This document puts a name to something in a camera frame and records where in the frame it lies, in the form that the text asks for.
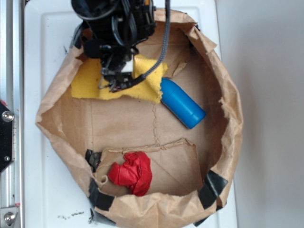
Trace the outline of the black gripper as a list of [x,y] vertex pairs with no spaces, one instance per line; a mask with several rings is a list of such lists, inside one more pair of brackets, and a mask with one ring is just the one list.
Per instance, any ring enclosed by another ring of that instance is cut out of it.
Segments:
[[98,84],[99,89],[109,88],[110,92],[118,92],[140,83],[140,78],[133,78],[132,71],[124,72],[127,62],[133,62],[133,56],[139,50],[119,44],[106,44],[101,39],[91,39],[84,43],[84,54],[89,58],[100,60],[102,79],[107,85]]

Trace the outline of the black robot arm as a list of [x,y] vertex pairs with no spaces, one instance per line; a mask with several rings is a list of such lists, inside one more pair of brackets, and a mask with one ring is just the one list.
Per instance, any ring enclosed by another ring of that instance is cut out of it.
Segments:
[[83,38],[84,54],[99,59],[99,89],[118,92],[137,84],[133,71],[137,44],[155,32],[155,7],[151,0],[73,0],[72,8],[90,36]]

